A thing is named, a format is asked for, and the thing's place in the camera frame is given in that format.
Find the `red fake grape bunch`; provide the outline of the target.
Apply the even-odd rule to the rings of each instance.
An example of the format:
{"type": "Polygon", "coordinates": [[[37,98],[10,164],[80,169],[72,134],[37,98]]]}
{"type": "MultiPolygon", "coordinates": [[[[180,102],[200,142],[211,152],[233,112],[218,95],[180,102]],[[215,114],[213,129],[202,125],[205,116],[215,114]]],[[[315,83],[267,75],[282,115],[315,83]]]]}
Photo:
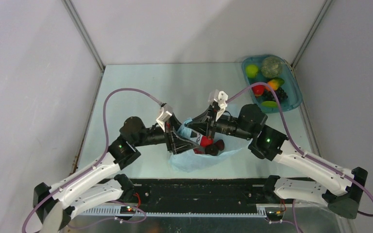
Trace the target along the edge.
{"type": "Polygon", "coordinates": [[[193,151],[195,154],[206,154],[205,148],[202,148],[202,147],[194,148],[193,151]]]}

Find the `dark plum fake fruit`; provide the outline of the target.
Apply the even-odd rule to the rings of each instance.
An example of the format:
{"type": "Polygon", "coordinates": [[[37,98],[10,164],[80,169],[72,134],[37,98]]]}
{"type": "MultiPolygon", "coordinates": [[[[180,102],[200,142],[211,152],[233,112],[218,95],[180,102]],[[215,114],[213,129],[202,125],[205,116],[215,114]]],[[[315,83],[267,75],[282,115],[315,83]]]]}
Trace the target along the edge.
{"type": "Polygon", "coordinates": [[[218,156],[219,148],[215,144],[211,144],[204,148],[204,152],[207,155],[218,156]]]}

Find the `light blue printed plastic bag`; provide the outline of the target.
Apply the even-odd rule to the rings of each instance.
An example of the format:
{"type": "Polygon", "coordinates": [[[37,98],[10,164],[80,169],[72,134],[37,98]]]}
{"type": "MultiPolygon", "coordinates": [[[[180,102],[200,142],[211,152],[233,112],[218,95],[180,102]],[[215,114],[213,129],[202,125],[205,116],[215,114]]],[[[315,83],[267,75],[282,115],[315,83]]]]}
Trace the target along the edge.
{"type": "Polygon", "coordinates": [[[180,154],[172,154],[169,158],[169,164],[173,169],[184,172],[193,172],[214,166],[229,157],[240,152],[242,149],[247,149],[250,141],[233,136],[224,135],[221,133],[215,134],[215,140],[223,140],[225,149],[217,156],[208,154],[198,154],[193,150],[188,150],[180,154]]]}

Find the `dark purple fake grape bunch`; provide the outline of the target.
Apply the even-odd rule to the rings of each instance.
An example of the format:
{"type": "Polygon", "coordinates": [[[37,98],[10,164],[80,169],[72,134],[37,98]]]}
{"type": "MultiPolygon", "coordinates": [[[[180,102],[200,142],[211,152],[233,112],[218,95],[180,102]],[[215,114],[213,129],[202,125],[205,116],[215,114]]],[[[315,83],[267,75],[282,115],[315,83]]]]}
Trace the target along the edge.
{"type": "Polygon", "coordinates": [[[218,148],[219,151],[224,151],[225,149],[225,143],[222,139],[216,141],[214,145],[218,148]]]}

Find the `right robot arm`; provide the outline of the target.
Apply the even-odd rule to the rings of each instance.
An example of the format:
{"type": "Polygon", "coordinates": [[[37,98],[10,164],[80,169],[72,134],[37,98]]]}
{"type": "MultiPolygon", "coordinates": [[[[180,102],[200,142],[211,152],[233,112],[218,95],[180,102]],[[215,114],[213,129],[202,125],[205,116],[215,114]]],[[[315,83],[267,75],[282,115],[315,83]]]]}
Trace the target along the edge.
{"type": "Polygon", "coordinates": [[[238,117],[220,115],[214,106],[186,123],[186,127],[207,137],[216,133],[250,140],[248,149],[259,159],[291,167],[310,181],[270,175],[263,189],[267,202],[298,199],[326,206],[333,213],[355,219],[368,172],[361,168],[340,167],[302,150],[290,138],[265,124],[267,120],[256,104],[244,105],[238,117]]]}

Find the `red yellow fake apple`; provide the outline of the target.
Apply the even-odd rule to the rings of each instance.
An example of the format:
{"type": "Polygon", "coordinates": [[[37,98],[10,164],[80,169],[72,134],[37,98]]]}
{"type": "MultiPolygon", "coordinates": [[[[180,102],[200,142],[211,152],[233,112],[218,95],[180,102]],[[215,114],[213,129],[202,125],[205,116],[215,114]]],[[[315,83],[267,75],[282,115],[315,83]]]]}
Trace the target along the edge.
{"type": "Polygon", "coordinates": [[[261,97],[264,94],[265,87],[263,85],[256,85],[252,87],[252,91],[255,97],[261,97]]]}

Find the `green fake starfruit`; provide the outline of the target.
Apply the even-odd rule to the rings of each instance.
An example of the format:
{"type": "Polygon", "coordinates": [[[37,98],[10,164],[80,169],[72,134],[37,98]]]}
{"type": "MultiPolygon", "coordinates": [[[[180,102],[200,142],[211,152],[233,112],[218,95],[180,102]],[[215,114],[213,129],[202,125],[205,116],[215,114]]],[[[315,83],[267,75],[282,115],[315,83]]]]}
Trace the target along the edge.
{"type": "Polygon", "coordinates": [[[264,101],[261,103],[261,105],[266,108],[277,108],[278,107],[278,104],[275,101],[264,101]]]}

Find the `green fake apple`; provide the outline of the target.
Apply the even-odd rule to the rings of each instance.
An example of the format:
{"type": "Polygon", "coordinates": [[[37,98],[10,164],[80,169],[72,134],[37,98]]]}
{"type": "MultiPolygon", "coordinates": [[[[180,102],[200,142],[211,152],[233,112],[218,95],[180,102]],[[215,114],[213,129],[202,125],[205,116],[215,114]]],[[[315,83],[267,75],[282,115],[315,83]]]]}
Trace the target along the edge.
{"type": "Polygon", "coordinates": [[[249,64],[245,67],[245,73],[248,78],[254,79],[259,73],[259,67],[255,64],[249,64]]]}

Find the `orange green fake mango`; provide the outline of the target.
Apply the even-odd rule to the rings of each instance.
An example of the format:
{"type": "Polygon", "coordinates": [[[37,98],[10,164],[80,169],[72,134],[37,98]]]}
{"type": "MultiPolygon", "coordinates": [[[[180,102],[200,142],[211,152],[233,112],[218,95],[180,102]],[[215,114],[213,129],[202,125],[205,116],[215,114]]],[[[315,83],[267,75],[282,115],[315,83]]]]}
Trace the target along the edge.
{"type": "Polygon", "coordinates": [[[285,83],[285,80],[282,78],[273,78],[270,79],[267,84],[274,90],[276,91],[279,89],[283,84],[285,83]]]}

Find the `netted green fake melon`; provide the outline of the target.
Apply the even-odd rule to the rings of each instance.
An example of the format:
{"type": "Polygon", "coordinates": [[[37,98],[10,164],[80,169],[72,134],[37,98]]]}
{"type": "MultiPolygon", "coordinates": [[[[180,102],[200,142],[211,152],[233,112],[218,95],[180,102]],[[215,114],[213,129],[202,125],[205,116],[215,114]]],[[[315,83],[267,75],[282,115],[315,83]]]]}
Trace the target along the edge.
{"type": "Polygon", "coordinates": [[[277,78],[283,71],[283,61],[276,56],[266,57],[261,62],[261,74],[268,79],[277,78]]]}

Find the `left controller board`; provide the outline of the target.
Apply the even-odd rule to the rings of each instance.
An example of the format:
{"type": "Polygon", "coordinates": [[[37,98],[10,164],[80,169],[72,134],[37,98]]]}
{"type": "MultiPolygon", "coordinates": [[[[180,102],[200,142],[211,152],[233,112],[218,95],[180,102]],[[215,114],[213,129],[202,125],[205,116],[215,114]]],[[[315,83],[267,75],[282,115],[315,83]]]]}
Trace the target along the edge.
{"type": "Polygon", "coordinates": [[[120,209],[120,214],[136,214],[137,209],[131,206],[122,206],[120,209]]]}

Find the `controller board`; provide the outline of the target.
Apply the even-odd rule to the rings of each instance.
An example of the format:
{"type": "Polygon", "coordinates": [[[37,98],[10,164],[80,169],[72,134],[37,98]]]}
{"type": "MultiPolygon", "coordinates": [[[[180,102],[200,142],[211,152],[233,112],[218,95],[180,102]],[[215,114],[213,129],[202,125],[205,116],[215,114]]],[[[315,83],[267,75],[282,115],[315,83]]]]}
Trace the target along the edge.
{"type": "Polygon", "coordinates": [[[282,211],[275,211],[275,212],[269,211],[267,212],[267,215],[268,216],[281,216],[282,213],[283,213],[282,211]]]}
{"type": "Polygon", "coordinates": [[[122,206],[120,209],[120,214],[136,214],[137,209],[131,206],[122,206]]]}

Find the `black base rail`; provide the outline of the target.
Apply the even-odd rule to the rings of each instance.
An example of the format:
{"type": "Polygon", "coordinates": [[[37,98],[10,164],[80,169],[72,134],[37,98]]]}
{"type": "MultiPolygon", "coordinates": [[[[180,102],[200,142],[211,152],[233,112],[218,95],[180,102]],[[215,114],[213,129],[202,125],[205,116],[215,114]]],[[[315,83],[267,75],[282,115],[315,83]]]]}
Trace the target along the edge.
{"type": "Polygon", "coordinates": [[[149,214],[258,214],[262,204],[281,204],[263,187],[265,178],[132,179],[117,198],[149,214]]]}

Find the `left aluminium corner post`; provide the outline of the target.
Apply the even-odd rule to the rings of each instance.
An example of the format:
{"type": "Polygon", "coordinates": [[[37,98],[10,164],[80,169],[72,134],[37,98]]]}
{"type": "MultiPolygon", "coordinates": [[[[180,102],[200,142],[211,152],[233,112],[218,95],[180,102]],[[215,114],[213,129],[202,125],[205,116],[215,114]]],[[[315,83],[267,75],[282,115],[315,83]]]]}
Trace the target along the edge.
{"type": "Polygon", "coordinates": [[[78,33],[80,34],[84,44],[88,48],[90,54],[92,55],[94,61],[96,62],[98,68],[101,72],[105,70],[105,64],[101,59],[100,54],[98,53],[95,44],[93,43],[89,32],[87,31],[84,22],[82,21],[78,10],[76,9],[72,0],[61,0],[62,4],[64,5],[68,15],[70,16],[73,24],[75,25],[78,33]]]}

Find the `aluminium corner post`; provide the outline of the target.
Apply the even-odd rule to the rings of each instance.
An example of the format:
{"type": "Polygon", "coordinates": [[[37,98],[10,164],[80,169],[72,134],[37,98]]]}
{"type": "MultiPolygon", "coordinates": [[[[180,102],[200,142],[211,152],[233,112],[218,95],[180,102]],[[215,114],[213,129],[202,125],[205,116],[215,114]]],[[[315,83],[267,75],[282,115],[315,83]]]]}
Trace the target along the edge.
{"type": "Polygon", "coordinates": [[[68,15],[70,16],[73,24],[75,25],[78,33],[80,34],[84,44],[88,48],[90,54],[92,55],[94,61],[96,62],[98,68],[101,72],[105,70],[105,64],[101,59],[100,54],[98,53],[95,44],[93,43],[89,32],[87,31],[84,22],[82,21],[78,10],[76,9],[72,0],[61,0],[62,4],[64,5],[68,15]]]}
{"type": "Polygon", "coordinates": [[[309,44],[311,43],[314,35],[316,34],[319,26],[321,25],[322,21],[324,20],[325,16],[327,15],[327,12],[329,11],[330,7],[333,4],[333,0],[325,0],[323,2],[323,5],[321,6],[318,14],[316,15],[315,19],[313,20],[313,23],[311,27],[309,28],[301,46],[299,47],[294,59],[292,60],[291,66],[293,68],[296,68],[298,63],[300,62],[301,58],[303,57],[306,49],[308,48],[309,44]]]}

